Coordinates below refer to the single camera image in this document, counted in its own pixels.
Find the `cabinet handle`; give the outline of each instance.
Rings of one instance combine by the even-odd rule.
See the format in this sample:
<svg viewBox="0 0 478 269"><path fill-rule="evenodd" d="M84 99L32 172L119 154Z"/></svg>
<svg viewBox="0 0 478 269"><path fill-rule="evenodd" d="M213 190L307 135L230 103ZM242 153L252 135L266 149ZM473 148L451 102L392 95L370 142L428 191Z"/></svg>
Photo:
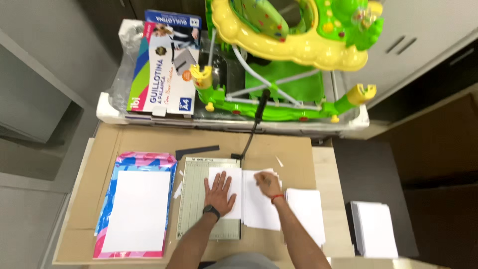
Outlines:
<svg viewBox="0 0 478 269"><path fill-rule="evenodd" d="M414 37L412 40L410 40L410 42L408 42L401 50L399 50L397 52L397 55L402 54L402 52L404 52L408 47L410 47L413 43L415 43L415 41L417 41L416 37Z"/></svg>
<svg viewBox="0 0 478 269"><path fill-rule="evenodd" d="M399 38L397 39L397 41L395 41L395 42L389 47L389 49L387 49L387 50L385 51L385 53L389 53L391 50L393 50L398 44L400 44L400 42L401 42L403 39L405 39L405 36L404 36L404 35L402 35L401 37L399 37Z"/></svg>
<svg viewBox="0 0 478 269"><path fill-rule="evenodd" d="M455 60L451 61L450 62L450 66L456 64L457 62L463 60L464 58L468 57L470 54L472 54L473 52L475 52L475 48L471 48L469 49L467 52L465 52L463 55L457 57Z"/></svg>

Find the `black watch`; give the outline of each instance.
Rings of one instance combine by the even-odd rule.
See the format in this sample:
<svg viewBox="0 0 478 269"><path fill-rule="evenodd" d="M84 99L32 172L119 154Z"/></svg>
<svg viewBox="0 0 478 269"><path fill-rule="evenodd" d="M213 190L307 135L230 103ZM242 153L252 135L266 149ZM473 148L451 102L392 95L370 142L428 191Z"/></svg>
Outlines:
<svg viewBox="0 0 478 269"><path fill-rule="evenodd" d="M205 206L204 209L203 209L203 215L204 215L204 213L207 213L207 212L214 213L214 214L216 215L216 217L217 217L216 222L219 221L219 218L221 217L221 214L219 214L219 211L217 211L217 209L214 208L214 206L212 206L212 205L210 205L210 204L208 204L207 206Z"/></svg>

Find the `red bracelet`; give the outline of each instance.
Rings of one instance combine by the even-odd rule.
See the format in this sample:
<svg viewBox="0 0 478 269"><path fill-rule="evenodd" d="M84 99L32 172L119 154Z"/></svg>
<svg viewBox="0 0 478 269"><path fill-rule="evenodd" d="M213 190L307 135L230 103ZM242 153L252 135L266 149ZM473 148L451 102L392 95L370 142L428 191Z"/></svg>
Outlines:
<svg viewBox="0 0 478 269"><path fill-rule="evenodd" d="M271 197L271 204L274 204L274 199L276 199L277 197L284 197L284 195L283 195L283 194L273 195L273 196Z"/></svg>

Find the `hand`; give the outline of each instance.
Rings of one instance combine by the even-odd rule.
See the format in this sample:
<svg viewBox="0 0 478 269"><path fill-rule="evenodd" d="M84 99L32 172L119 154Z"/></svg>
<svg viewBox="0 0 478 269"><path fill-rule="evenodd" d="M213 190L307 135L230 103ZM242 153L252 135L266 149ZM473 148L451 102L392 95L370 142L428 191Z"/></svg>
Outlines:
<svg viewBox="0 0 478 269"><path fill-rule="evenodd" d="M217 174L212 184L212 189L209 189L209 180L204 179L204 188L206 189L206 197L204 198L204 206L212 205L221 214L221 217L231 212L234 202L236 202L236 194L231 195L228 201L228 191L231 186L231 177L228 177L226 184L226 172Z"/></svg>
<svg viewBox="0 0 478 269"><path fill-rule="evenodd" d="M262 193L271 198L274 195L282 194L279 178L270 172L259 172L254 175L256 185L259 186Z"/></svg>
<svg viewBox="0 0 478 269"><path fill-rule="evenodd" d="M197 38L199 37L199 30L197 28L194 28L191 35L193 36L195 40L197 40Z"/></svg>

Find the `green baby walker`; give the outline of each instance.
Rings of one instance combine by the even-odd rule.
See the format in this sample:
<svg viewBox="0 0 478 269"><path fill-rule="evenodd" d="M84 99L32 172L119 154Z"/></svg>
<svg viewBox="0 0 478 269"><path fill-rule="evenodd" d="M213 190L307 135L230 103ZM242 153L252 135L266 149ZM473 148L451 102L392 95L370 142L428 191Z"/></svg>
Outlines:
<svg viewBox="0 0 478 269"><path fill-rule="evenodd" d="M258 98L268 89L266 121L330 118L337 123L338 115L373 98L377 89L357 84L329 102L321 70L365 66L367 50L382 32L382 9L367 0L206 0L209 62L190 68L199 98L209 112L219 108L254 117ZM213 88L214 43L231 45L246 70L245 89ZM239 98L244 94L249 98Z"/></svg>

